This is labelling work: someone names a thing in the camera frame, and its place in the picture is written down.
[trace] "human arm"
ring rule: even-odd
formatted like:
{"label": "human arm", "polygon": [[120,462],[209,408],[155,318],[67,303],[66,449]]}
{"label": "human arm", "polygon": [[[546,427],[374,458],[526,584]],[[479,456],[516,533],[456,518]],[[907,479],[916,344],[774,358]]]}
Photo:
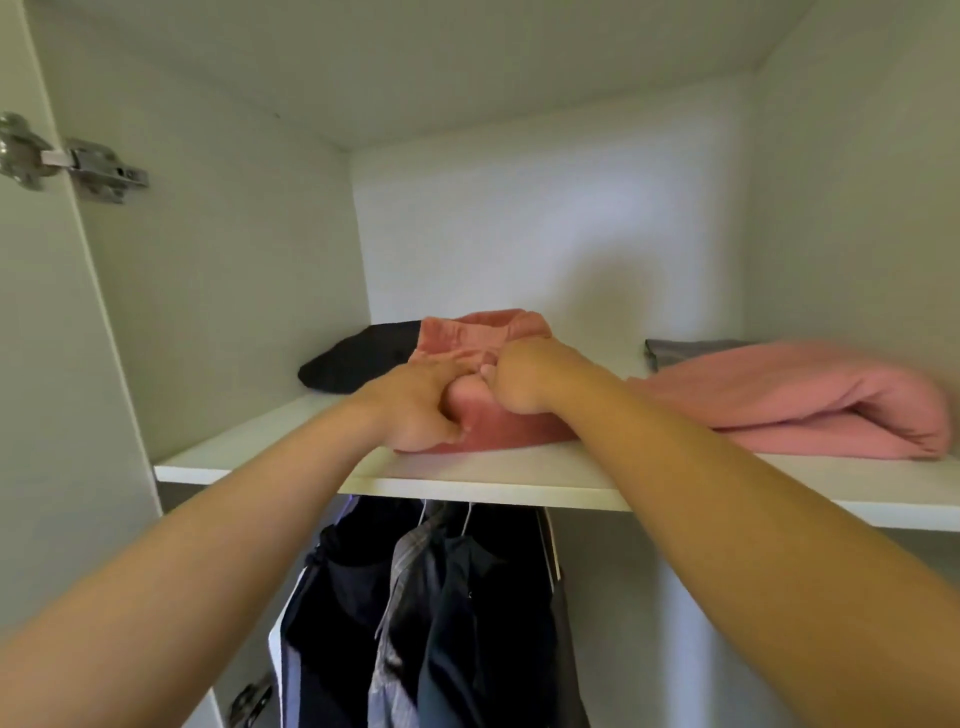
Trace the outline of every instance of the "human arm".
{"label": "human arm", "polygon": [[468,371],[398,367],[161,519],[0,648],[4,723],[179,728],[360,459],[456,441],[439,403]]}
{"label": "human arm", "polygon": [[485,376],[584,441],[717,629],[812,726],[960,725],[960,597],[880,531],[555,340]]}

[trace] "folded clothes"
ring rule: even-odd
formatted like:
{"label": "folded clothes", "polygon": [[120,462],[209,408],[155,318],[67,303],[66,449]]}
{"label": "folded clothes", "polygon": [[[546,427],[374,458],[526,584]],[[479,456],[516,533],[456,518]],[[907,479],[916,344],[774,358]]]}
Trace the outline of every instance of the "folded clothes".
{"label": "folded clothes", "polygon": [[297,373],[310,389],[334,395],[356,392],[410,358],[420,336],[419,321],[375,324],[311,359]]}
{"label": "folded clothes", "polygon": [[628,384],[754,452],[908,459],[950,445],[928,379],[826,342],[707,354]]}
{"label": "folded clothes", "polygon": [[[539,313],[519,308],[481,311],[453,320],[426,318],[410,361],[458,358],[477,365],[496,364],[508,341],[549,335],[550,326]],[[466,436],[456,445],[438,445],[428,452],[526,448],[576,438],[573,430],[554,415],[508,412],[493,398],[480,375],[462,376],[452,382],[446,388],[442,407]]]}
{"label": "folded clothes", "polygon": [[680,364],[704,354],[725,352],[727,349],[749,347],[755,342],[739,339],[711,339],[707,341],[670,341],[668,339],[647,339],[643,342],[643,358],[647,360],[651,372]]}

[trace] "cabinet hinge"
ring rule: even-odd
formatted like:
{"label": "cabinet hinge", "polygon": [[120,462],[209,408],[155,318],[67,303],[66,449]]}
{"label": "cabinet hinge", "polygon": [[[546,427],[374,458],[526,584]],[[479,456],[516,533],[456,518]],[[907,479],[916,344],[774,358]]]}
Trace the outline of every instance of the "cabinet hinge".
{"label": "cabinet hinge", "polygon": [[150,186],[146,170],[130,166],[103,144],[67,139],[54,149],[19,114],[0,114],[0,174],[21,187],[43,189],[42,178],[65,169],[83,197],[122,205],[128,190]]}

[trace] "hand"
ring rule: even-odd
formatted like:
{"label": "hand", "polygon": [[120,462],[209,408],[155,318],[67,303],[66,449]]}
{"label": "hand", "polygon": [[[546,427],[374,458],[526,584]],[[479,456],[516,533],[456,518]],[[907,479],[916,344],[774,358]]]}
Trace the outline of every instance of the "hand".
{"label": "hand", "polygon": [[476,367],[460,361],[417,361],[401,364],[368,382],[351,399],[368,406],[379,440],[388,448],[416,452],[463,439],[460,426],[440,411],[446,385]]}
{"label": "hand", "polygon": [[569,378],[594,365],[576,349],[554,338],[531,337],[509,342],[497,365],[485,365],[480,374],[493,396],[518,415],[552,412],[554,394]]}

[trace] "folded pink towel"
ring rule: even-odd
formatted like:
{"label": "folded pink towel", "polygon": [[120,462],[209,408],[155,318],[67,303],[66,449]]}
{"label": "folded pink towel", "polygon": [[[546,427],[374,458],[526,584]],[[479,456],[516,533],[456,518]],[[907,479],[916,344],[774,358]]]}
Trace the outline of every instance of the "folded pink towel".
{"label": "folded pink towel", "polygon": [[[525,336],[549,336],[550,326],[539,313],[511,308],[481,311],[461,319],[426,318],[410,361],[462,358],[476,364],[496,364],[508,341]],[[438,445],[427,452],[473,452],[526,448],[576,435],[553,415],[515,415],[500,406],[480,375],[462,376],[444,393],[443,410],[467,434],[457,445]]]}
{"label": "folded pink towel", "polygon": [[754,452],[893,460],[950,446],[947,401],[929,380],[825,342],[708,354],[628,383]]}

